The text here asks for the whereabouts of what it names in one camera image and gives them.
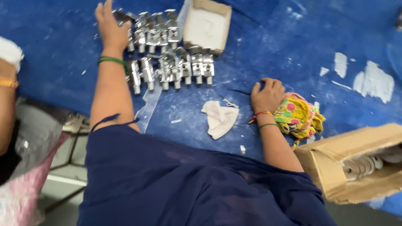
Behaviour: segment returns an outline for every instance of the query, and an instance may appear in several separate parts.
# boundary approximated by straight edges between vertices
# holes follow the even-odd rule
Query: yellow cloth
[[[297,93],[286,94],[286,99],[275,112],[274,118],[282,133],[290,133],[298,139],[293,149],[302,139],[321,133],[322,122],[325,121],[320,111]]]

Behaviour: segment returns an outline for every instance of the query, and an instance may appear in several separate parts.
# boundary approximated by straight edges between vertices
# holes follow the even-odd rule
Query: white rag
[[[230,103],[226,99],[224,101],[227,102],[227,106],[233,107],[221,107],[219,101],[208,101],[201,110],[201,112],[207,114],[208,134],[214,140],[225,135],[232,128],[239,114],[239,107],[237,105]]]
[[[21,68],[20,61],[24,59],[23,50],[14,42],[0,36],[0,59],[13,64],[17,72],[19,72]]]

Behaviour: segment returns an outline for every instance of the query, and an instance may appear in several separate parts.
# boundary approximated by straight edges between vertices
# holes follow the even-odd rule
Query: open cardboard box
[[[231,6],[211,0],[191,0],[184,28],[184,47],[208,47],[214,55],[220,55],[225,49],[231,17]]]
[[[302,145],[295,153],[303,169],[338,204],[361,203],[402,190],[402,164],[386,164],[356,181],[346,181],[342,162],[402,143],[402,125],[395,123],[365,127],[324,140]]]

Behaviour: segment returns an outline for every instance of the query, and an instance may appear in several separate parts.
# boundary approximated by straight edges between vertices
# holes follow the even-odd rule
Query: navy blue dress
[[[89,135],[79,226],[335,226],[306,173],[111,125]]]

